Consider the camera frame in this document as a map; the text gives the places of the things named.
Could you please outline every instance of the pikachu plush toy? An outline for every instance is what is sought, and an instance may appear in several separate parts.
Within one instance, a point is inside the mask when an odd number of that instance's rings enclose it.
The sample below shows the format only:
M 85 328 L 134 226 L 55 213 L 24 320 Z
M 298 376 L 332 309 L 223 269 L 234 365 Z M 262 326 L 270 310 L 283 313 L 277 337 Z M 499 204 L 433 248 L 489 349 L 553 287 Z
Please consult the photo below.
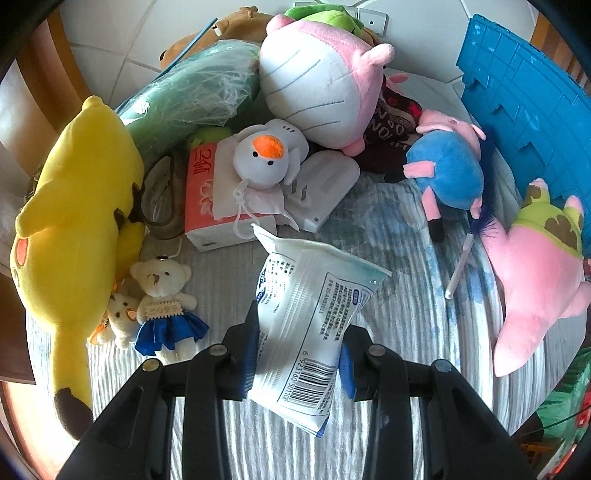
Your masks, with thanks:
M 92 96 L 61 133 L 17 217 L 12 276 L 24 306 L 52 334 L 54 404 L 76 439 L 93 421 L 86 339 L 139 257 L 144 225 L 134 222 L 134 198 L 143 176 L 123 123 Z

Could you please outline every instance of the wet wipes package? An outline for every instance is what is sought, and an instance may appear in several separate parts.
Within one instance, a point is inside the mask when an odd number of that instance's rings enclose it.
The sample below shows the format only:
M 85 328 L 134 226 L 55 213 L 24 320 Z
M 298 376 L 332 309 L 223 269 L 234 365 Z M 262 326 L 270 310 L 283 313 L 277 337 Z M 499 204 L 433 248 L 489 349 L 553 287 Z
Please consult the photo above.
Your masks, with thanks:
M 320 437 L 343 334 L 392 272 L 330 245 L 253 227 L 269 257 L 256 291 L 261 333 L 248 397 Z

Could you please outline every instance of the red and white box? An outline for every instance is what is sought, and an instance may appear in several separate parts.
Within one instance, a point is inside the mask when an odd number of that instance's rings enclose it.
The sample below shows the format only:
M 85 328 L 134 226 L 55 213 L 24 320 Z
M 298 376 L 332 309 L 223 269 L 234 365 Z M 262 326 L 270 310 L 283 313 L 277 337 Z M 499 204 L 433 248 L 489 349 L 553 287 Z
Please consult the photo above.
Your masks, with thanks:
M 189 171 L 187 172 L 187 193 L 185 198 L 185 235 L 200 252 L 207 252 L 230 245 L 243 244 L 255 240 L 243 240 L 234 233 L 235 216 L 215 220 L 213 206 L 213 169 L 215 166 L 217 144 L 200 145 L 191 150 Z M 257 215 L 268 232 L 277 234 L 273 215 Z M 238 228 L 241 232 L 250 229 L 252 219 L 243 214 Z

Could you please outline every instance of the plastic bag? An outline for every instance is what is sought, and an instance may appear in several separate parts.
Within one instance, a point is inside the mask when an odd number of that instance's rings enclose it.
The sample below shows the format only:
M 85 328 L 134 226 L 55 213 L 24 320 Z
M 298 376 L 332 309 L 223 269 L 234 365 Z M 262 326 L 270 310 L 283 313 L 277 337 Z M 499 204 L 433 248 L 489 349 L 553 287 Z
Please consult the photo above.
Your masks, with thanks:
M 345 330 L 392 272 L 330 245 L 253 228 L 269 257 L 256 292 L 261 333 L 248 397 L 321 437 Z
M 224 126 L 259 91 L 259 46 L 220 40 L 155 79 L 119 113 L 146 165 L 198 126 Z

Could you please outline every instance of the green plush in plastic bag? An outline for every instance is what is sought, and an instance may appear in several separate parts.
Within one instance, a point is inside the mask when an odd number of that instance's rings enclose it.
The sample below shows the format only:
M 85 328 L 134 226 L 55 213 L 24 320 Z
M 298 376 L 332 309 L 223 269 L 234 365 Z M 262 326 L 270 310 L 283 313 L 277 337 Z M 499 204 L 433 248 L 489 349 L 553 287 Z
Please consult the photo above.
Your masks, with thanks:
M 130 98 L 119 117 L 150 165 L 197 127 L 226 125 L 259 91 L 259 46 L 220 40 Z

